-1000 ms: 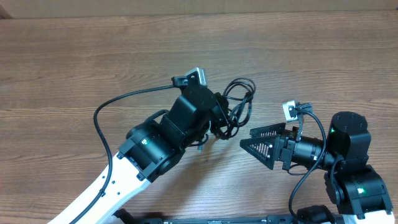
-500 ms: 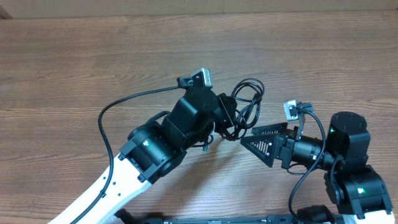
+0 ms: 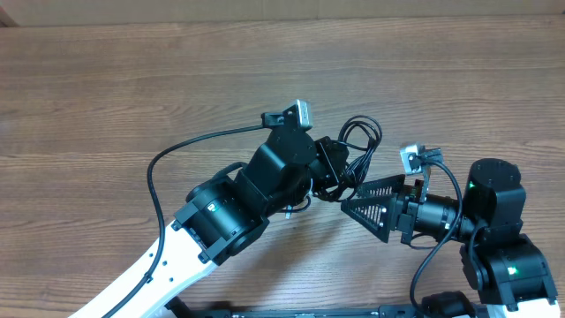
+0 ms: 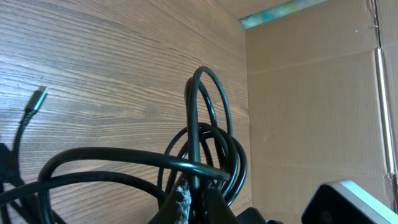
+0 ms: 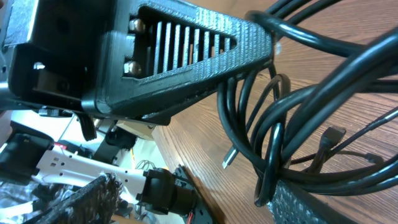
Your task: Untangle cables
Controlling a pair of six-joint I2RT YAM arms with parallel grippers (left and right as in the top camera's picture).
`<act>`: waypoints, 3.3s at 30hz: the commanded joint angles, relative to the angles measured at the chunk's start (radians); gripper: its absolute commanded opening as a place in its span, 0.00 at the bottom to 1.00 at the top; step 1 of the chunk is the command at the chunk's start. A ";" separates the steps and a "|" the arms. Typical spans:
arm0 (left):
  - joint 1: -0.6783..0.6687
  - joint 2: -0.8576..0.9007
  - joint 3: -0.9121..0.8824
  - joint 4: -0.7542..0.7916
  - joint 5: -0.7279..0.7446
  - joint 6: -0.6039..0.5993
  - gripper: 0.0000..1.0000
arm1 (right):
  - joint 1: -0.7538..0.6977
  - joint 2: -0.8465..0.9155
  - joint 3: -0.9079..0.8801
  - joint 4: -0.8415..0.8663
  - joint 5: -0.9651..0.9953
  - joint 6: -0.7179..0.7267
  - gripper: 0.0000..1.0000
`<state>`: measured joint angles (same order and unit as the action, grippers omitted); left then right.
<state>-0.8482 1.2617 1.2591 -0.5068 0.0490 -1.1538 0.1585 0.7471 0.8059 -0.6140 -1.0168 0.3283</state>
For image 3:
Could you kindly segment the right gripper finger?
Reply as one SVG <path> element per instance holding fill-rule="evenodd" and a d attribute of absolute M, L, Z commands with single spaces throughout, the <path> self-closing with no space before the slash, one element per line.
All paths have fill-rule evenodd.
<path fill-rule="evenodd" d="M 341 211 L 362 225 L 383 243 L 388 243 L 395 195 L 350 199 L 341 203 Z"/>
<path fill-rule="evenodd" d="M 403 190 L 405 175 L 399 174 L 361 184 L 357 190 L 358 198 L 384 197 Z"/>

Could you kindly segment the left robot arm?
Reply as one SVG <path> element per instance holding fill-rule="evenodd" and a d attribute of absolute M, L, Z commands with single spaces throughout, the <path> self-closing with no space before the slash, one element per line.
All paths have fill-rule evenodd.
<path fill-rule="evenodd" d="M 341 141 L 275 128 L 249 163 L 191 190 L 160 237 L 76 316 L 163 317 L 180 292 L 257 240 L 271 215 L 336 186 L 348 154 Z"/>

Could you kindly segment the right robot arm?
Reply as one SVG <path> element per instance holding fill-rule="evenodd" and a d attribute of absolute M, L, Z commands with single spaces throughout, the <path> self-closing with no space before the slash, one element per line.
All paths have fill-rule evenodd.
<path fill-rule="evenodd" d="M 428 236 L 440 246 L 461 243 L 463 273 L 478 293 L 471 303 L 460 291 L 415 302 L 419 317 L 558 317 L 561 309 L 546 257 L 521 232 L 526 192 L 512 163 L 485 158 L 470 168 L 456 197 L 428 192 L 431 166 L 421 166 L 413 185 L 404 175 L 362 184 L 341 210 L 383 242 L 392 231 L 401 241 Z"/>

